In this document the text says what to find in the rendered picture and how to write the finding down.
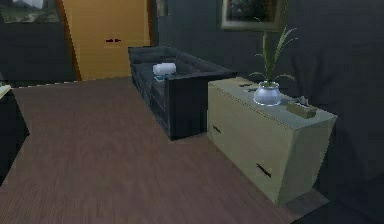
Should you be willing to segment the green plant in white pot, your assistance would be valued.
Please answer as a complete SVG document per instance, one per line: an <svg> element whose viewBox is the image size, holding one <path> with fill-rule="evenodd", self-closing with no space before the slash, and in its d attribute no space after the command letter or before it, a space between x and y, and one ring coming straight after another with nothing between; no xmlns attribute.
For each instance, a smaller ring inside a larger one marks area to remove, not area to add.
<svg viewBox="0 0 384 224"><path fill-rule="evenodd" d="M279 84L276 82L278 78L286 77L295 81L295 77L290 74L280 74L275 76L274 71L278 59L280 58L284 48L291 43L292 41L297 40L297 37L289 39L289 35L296 31L296 28L284 29L281 31L278 43L274 50L271 50L270 40L269 40L269 31L264 28L262 30L262 51L256 53L256 56L261 57L264 63L263 72L252 72L252 75L261 75L264 80L258 83L258 87L255 90L253 101L256 104L262 106L277 106L281 103L281 93L279 90Z"/></svg>

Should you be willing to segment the orange room door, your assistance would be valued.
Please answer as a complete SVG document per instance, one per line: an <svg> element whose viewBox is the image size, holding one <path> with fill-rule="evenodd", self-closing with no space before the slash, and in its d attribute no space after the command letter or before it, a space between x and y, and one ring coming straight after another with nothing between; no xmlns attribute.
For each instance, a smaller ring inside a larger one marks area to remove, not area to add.
<svg viewBox="0 0 384 224"><path fill-rule="evenodd" d="M63 6L81 79L129 76L128 48L150 44L147 0L63 0Z"/></svg>

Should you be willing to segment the framed landscape picture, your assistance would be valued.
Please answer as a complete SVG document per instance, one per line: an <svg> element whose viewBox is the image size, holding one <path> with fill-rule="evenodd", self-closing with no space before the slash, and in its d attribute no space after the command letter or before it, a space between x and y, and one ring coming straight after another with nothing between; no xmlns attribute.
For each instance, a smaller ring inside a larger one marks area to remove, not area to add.
<svg viewBox="0 0 384 224"><path fill-rule="evenodd" d="M0 0L0 17L10 23L56 23L56 0Z"/></svg>

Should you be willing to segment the black cabinet with pale top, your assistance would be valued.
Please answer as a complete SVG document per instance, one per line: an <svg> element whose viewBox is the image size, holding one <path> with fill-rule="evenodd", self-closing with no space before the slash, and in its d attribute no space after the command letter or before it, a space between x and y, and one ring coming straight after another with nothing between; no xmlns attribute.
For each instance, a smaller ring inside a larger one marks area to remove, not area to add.
<svg viewBox="0 0 384 224"><path fill-rule="evenodd" d="M0 187L29 135L12 86L0 73Z"/></svg>

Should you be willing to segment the beige chest of drawers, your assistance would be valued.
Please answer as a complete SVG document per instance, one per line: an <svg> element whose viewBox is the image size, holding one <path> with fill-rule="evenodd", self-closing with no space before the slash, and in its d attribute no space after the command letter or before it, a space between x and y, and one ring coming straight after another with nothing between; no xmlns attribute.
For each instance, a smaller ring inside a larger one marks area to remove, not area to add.
<svg viewBox="0 0 384 224"><path fill-rule="evenodd" d="M286 110L286 95L277 106L256 104L247 83L208 83L208 137L274 204L285 204L313 190L337 116L318 109L304 119Z"/></svg>

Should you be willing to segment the olive tissue box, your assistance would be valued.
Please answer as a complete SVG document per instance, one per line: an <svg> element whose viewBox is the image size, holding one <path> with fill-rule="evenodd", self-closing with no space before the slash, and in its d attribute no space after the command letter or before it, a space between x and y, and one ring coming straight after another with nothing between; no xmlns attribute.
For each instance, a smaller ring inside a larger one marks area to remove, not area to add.
<svg viewBox="0 0 384 224"><path fill-rule="evenodd" d="M286 110L304 119L315 117L317 112L317 108L310 105L309 100L304 96L300 96L294 101L289 101Z"/></svg>

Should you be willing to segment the white cylindrical pillow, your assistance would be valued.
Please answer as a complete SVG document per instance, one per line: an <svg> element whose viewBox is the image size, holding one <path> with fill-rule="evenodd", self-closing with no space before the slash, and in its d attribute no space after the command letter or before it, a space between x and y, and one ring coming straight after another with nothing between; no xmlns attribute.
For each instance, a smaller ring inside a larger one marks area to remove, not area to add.
<svg viewBox="0 0 384 224"><path fill-rule="evenodd" d="M176 71L176 65L174 63L161 63L153 66L153 73L155 75L172 74Z"/></svg>

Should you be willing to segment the framed dark picture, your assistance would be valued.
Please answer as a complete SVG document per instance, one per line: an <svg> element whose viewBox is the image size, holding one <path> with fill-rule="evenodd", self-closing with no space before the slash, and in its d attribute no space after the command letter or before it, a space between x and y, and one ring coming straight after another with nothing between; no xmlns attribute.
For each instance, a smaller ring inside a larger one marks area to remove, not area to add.
<svg viewBox="0 0 384 224"><path fill-rule="evenodd" d="M221 28L280 32L287 11L288 0L222 0Z"/></svg>

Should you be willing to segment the dark grey sofa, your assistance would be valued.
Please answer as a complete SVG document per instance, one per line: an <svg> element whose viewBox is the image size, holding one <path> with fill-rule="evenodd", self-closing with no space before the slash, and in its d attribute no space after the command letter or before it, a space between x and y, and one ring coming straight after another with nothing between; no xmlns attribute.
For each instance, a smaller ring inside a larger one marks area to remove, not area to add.
<svg viewBox="0 0 384 224"><path fill-rule="evenodd" d="M237 73L168 46L128 49L132 82L171 140L207 131L208 83ZM153 66L173 63L176 72L162 82Z"/></svg>

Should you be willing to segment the narrow framed picture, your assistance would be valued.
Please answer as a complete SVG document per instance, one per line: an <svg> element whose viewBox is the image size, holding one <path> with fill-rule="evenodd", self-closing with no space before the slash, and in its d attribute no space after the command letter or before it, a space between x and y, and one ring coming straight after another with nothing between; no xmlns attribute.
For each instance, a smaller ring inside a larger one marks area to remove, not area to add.
<svg viewBox="0 0 384 224"><path fill-rule="evenodd" d="M156 9L157 16L167 16L168 15L168 0L156 0Z"/></svg>

